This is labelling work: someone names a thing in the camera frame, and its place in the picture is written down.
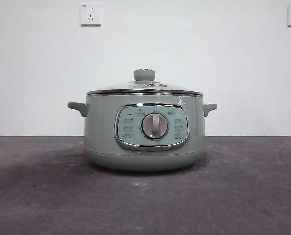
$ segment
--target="pot handle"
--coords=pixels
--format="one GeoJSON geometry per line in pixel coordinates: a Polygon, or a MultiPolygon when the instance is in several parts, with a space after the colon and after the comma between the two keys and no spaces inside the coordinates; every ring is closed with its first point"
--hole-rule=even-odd
{"type": "Polygon", "coordinates": [[[210,112],[211,110],[214,110],[214,109],[216,109],[217,107],[218,107],[217,104],[204,104],[204,105],[203,105],[204,116],[206,117],[206,116],[209,114],[209,112],[210,112]]]}
{"type": "Polygon", "coordinates": [[[88,104],[82,104],[82,103],[77,103],[77,102],[69,102],[67,103],[67,107],[70,109],[78,110],[83,117],[87,116],[88,110],[89,110],[88,104]]]}

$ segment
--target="control panel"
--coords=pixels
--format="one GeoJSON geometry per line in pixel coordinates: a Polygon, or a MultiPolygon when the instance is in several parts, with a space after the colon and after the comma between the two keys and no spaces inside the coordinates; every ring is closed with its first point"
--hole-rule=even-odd
{"type": "Polygon", "coordinates": [[[179,105],[125,105],[118,110],[114,137],[120,146],[132,150],[180,148],[189,137],[187,116],[179,105]]]}

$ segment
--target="dark gray surface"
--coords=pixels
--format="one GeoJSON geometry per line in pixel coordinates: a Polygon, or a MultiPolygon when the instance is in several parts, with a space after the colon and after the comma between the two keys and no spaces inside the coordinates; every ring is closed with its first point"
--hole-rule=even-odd
{"type": "Polygon", "coordinates": [[[0,235],[289,235],[291,137],[208,137],[193,167],[90,164],[82,137],[0,137],[0,235]]]}

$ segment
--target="silver dial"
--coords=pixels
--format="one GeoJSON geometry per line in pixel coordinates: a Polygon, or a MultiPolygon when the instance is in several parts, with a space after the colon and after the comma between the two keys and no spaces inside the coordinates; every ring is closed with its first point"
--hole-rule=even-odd
{"type": "Polygon", "coordinates": [[[161,114],[148,114],[142,121],[142,131],[149,138],[158,139],[166,133],[167,121],[161,114]]]}

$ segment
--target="electric hot pot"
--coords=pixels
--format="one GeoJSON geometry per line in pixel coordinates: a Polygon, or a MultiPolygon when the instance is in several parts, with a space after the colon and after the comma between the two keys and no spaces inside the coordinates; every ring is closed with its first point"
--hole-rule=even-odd
{"type": "Polygon", "coordinates": [[[85,117],[84,151],[97,165],[128,171],[193,165],[204,153],[204,117],[216,104],[203,95],[154,81],[155,71],[134,71],[135,81],[87,92],[68,103],[85,117]]]}

